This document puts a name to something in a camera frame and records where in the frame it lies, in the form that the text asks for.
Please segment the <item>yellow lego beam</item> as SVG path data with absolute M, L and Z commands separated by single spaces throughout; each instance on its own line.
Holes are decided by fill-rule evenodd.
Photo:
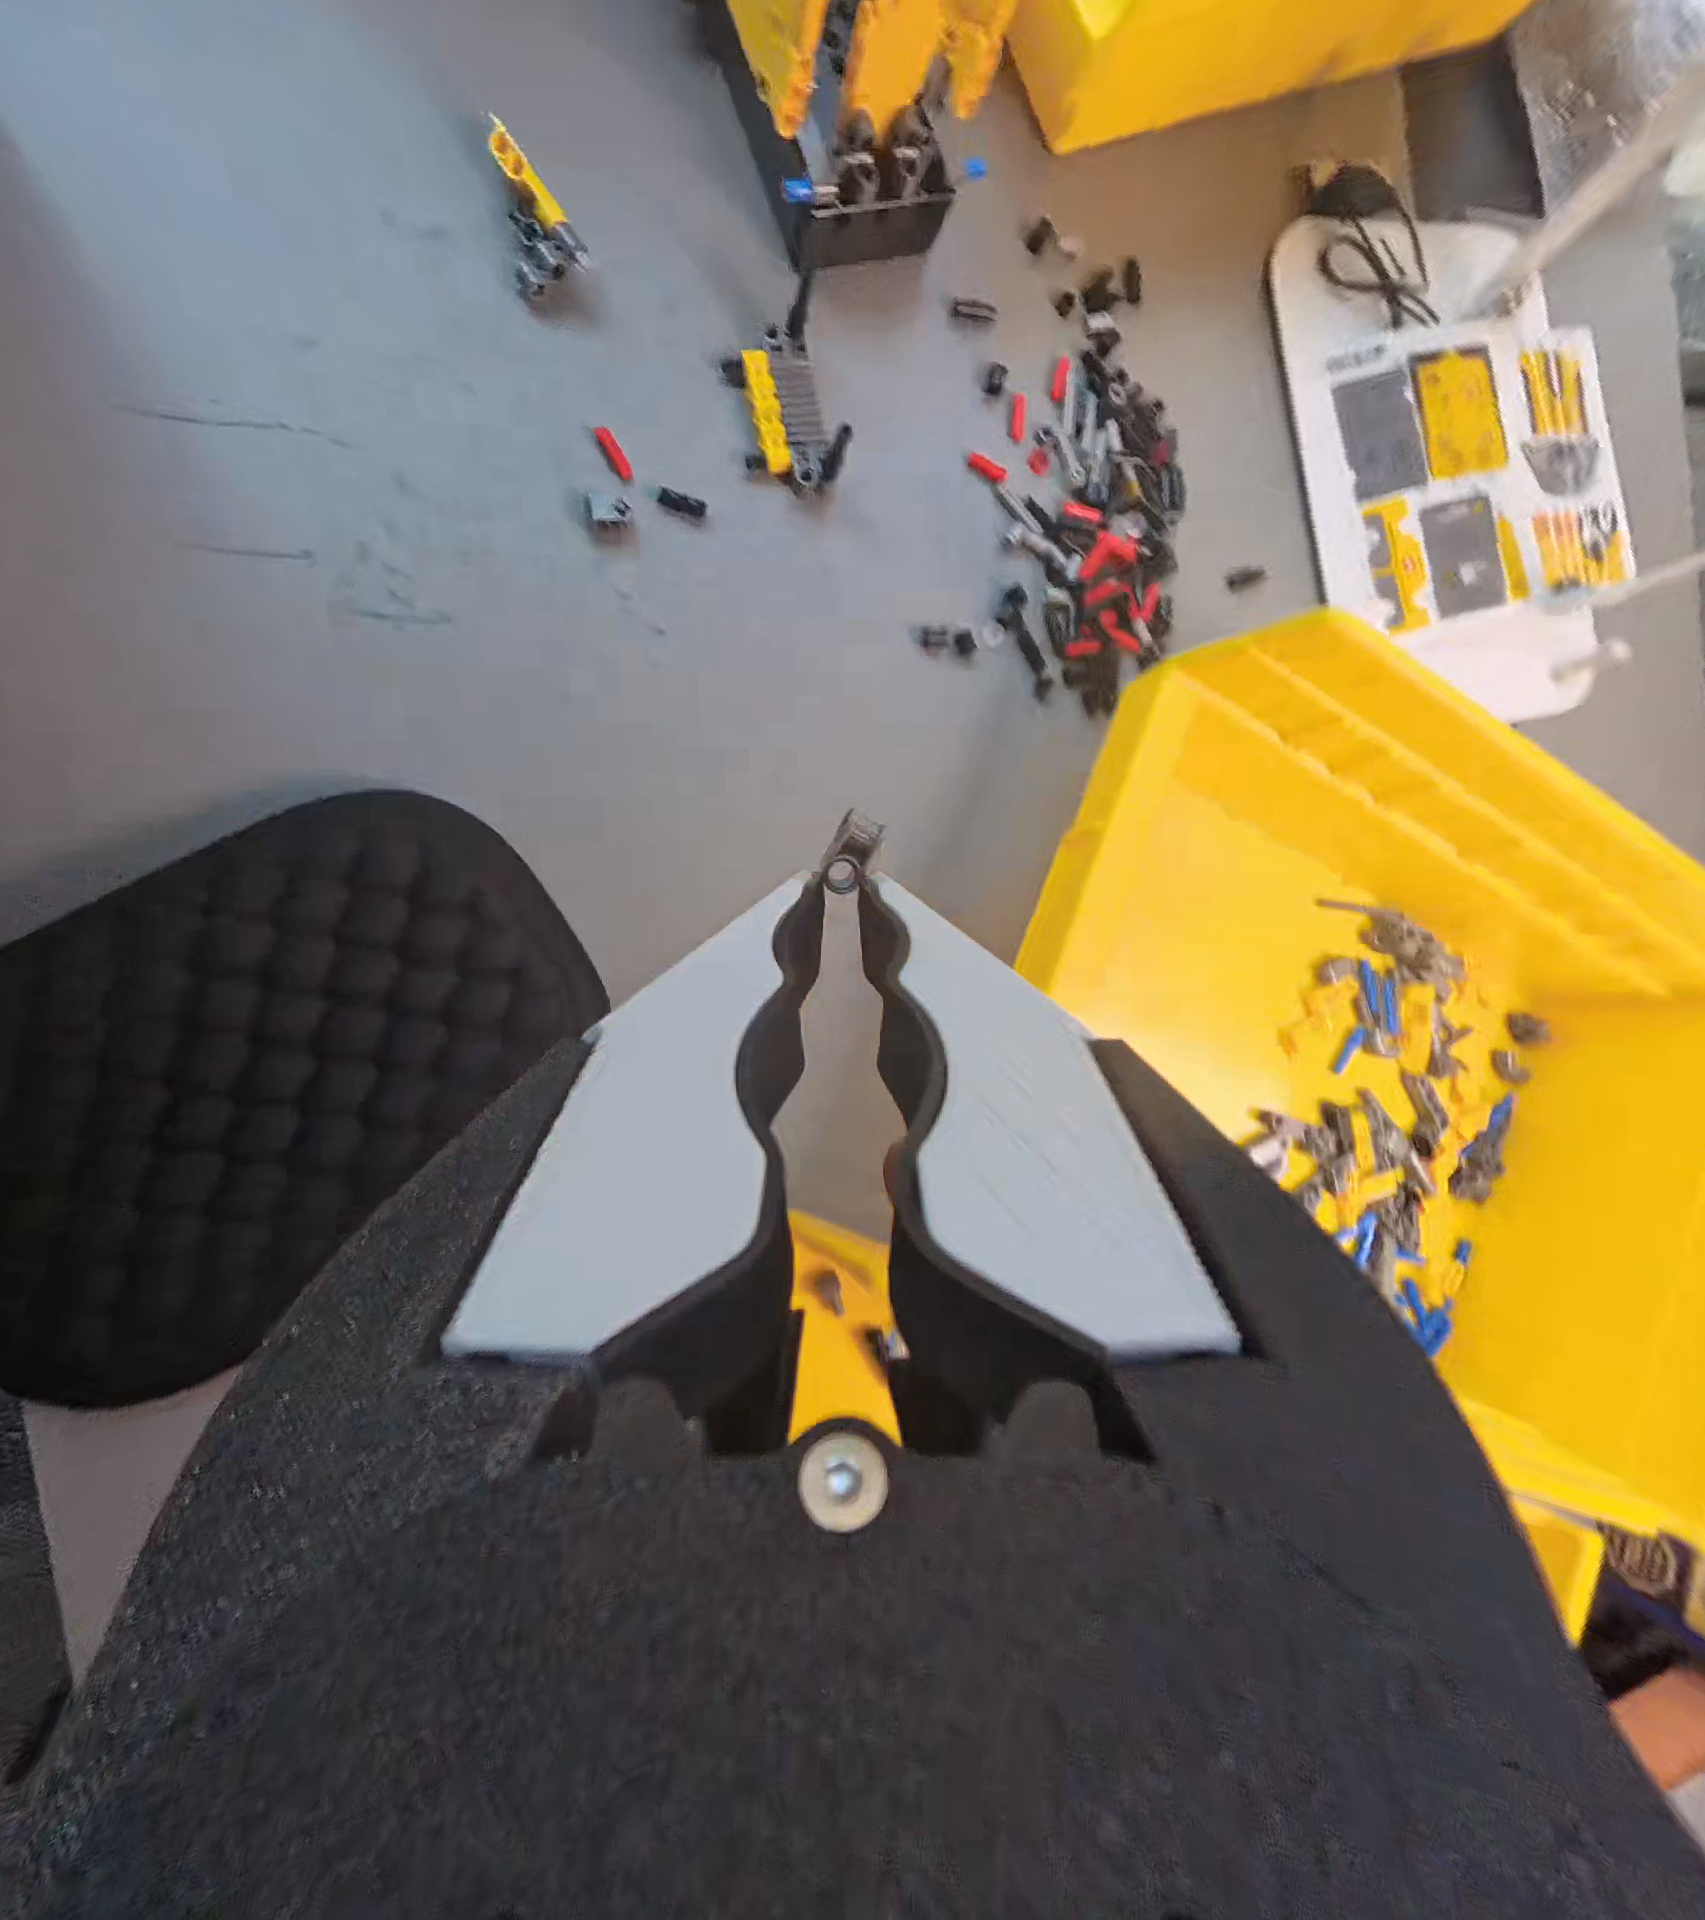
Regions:
M 505 178 L 515 211 L 539 228 L 557 229 L 569 224 L 569 216 L 552 190 L 545 183 L 526 152 L 507 129 L 503 118 L 489 115 L 485 145 L 497 169 Z

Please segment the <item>lego sticker sheet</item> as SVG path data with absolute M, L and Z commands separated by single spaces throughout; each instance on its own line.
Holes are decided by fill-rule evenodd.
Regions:
M 1327 606 L 1428 642 L 1636 574 L 1591 327 L 1375 332 L 1324 358 L 1312 397 Z

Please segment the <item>heap of grey blue lego parts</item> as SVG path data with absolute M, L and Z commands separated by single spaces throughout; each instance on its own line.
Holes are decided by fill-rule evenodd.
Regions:
M 1315 909 L 1344 930 L 1311 960 L 1279 1029 L 1291 1092 L 1248 1108 L 1241 1150 L 1434 1362 L 1554 1024 L 1398 906 L 1320 896 Z

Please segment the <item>small bubble wrap piece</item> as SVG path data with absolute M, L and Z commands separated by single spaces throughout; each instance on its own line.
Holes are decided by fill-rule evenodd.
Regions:
M 1705 1 L 1535 1 L 1505 49 L 1553 209 L 1705 62 Z

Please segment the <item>yellow divided parts bin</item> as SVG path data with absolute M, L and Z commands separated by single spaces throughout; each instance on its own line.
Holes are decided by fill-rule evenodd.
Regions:
M 896 1207 L 880 1433 L 1153 1476 L 1441 1645 L 1576 1641 L 1609 1532 L 1705 1547 L 1705 868 L 1445 684 L 1281 626 L 1122 697 L 1012 965 L 1093 1033 L 1242 1349 L 1090 1362 L 937 1288 L 923 1360 Z M 1319 897 L 1403 907 L 1554 1024 L 1436 1360 L 1241 1150 L 1344 930 Z

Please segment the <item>yellow plastic bin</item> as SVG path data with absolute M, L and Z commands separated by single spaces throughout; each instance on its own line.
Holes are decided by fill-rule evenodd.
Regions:
M 1499 37 L 1525 1 L 1023 1 L 1009 56 L 1074 154 Z

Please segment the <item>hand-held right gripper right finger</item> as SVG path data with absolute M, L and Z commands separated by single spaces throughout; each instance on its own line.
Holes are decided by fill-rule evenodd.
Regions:
M 926 1310 L 998 1307 L 1093 1364 L 1235 1356 L 1217 1291 L 1093 1033 L 893 875 L 861 885 L 880 996 L 880 1076 L 905 1137 L 896 1313 L 933 1360 Z

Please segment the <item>yellow lego robot model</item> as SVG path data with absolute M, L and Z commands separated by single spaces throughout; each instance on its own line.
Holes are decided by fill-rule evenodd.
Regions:
M 959 199 L 945 121 L 989 96 L 1015 1 L 698 1 L 797 273 L 921 258 Z

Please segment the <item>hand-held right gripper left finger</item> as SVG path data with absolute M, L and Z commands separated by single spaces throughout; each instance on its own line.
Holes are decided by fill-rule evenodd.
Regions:
M 447 1357 L 608 1364 L 785 1223 L 823 885 L 795 873 L 595 1025 L 481 1252 Z

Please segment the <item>grey ribbed lego subassembly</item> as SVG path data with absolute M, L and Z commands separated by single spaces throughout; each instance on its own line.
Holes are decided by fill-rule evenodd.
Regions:
M 743 471 L 809 500 L 836 485 L 855 437 L 850 422 L 831 422 L 819 397 L 809 333 L 815 285 L 817 273 L 803 271 L 785 317 L 768 322 L 755 345 L 717 361 L 745 407 Z

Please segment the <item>pile of small lego pieces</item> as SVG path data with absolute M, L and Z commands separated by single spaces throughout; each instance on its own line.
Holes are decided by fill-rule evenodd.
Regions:
M 997 506 L 1005 559 L 1027 571 L 994 588 L 981 619 L 908 631 L 926 659 L 1012 650 L 1039 706 L 1065 696 L 1097 722 L 1169 651 L 1188 510 L 1166 399 L 1120 355 L 1144 291 L 1142 260 L 1122 252 L 1048 290 L 1054 320 L 1077 333 L 1039 379 L 1016 381 L 997 355 L 983 361 L 976 392 L 1005 444 L 970 449 L 964 465 Z

